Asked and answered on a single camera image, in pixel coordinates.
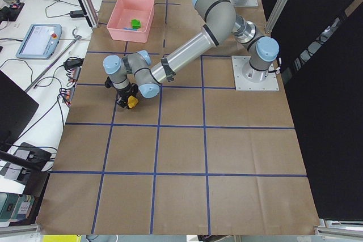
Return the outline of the metal rod with hook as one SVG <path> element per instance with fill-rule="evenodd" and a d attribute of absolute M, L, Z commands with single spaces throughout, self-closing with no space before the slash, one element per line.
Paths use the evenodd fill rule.
<path fill-rule="evenodd" d="M 31 84 L 24 90 L 25 93 L 27 93 L 44 75 L 46 72 L 48 72 L 56 63 L 57 61 L 67 52 L 68 49 L 70 49 L 77 41 L 79 41 L 82 36 L 77 34 L 77 27 L 75 27 L 72 30 L 72 35 L 74 39 L 70 42 L 69 45 L 65 47 L 63 51 L 59 53 L 59 55 L 54 59 L 52 63 L 50 63 L 41 73 L 40 75 L 34 79 L 34 81 L 31 82 Z"/>

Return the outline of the black power adapter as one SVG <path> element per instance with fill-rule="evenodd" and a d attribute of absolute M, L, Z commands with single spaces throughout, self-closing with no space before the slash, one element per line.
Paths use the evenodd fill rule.
<path fill-rule="evenodd" d="M 69 12 L 71 18 L 82 18 L 84 17 L 84 13 L 82 10 L 73 10 Z"/>

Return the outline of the blue toy block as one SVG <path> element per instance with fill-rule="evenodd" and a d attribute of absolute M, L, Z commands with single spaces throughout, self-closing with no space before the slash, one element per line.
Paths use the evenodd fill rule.
<path fill-rule="evenodd" d="M 123 28 L 123 30 L 127 30 L 127 31 L 138 31 L 138 29 L 136 29 L 136 28 Z"/>

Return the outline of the green toy block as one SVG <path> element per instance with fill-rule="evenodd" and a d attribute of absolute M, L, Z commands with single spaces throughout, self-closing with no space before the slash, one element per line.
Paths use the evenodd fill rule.
<path fill-rule="evenodd" d="M 138 19 L 132 19 L 131 20 L 131 27 L 133 28 L 133 29 L 140 29 L 141 28 L 141 21 L 140 20 L 138 20 Z"/>

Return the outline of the blue teach pendant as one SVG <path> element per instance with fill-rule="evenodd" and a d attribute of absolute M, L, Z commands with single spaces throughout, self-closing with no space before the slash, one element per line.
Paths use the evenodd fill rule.
<path fill-rule="evenodd" d="M 54 53 L 62 35 L 60 24 L 31 24 L 16 57 L 47 60 Z"/>

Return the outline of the black monitor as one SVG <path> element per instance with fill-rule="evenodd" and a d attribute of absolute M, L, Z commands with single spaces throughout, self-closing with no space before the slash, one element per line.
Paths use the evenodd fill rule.
<path fill-rule="evenodd" d="M 1 71 L 1 151 L 8 151 L 39 104 Z"/>

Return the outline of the yellow toy block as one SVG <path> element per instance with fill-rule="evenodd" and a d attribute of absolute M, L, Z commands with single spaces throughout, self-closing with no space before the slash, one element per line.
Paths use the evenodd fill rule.
<path fill-rule="evenodd" d="M 138 103 L 139 103 L 139 100 L 135 96 L 130 95 L 128 97 L 127 106 L 129 109 L 136 107 Z"/>

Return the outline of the brown paper table cover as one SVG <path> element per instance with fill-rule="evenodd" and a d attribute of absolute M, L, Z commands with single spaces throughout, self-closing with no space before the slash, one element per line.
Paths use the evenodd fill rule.
<path fill-rule="evenodd" d="M 49 234 L 310 235 L 319 219 L 285 91 L 235 89 L 229 37 L 133 109 L 102 60 L 153 63 L 197 34 L 192 0 L 155 0 L 146 43 L 113 40 L 103 0 L 37 222 Z"/>

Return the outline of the pink plastic box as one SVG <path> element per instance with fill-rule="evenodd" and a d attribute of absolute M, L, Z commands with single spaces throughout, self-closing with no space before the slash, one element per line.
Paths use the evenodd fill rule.
<path fill-rule="evenodd" d="M 113 40 L 146 43 L 154 17 L 155 0 L 117 0 L 107 24 Z M 127 31 L 131 20 L 141 21 L 138 31 Z"/>

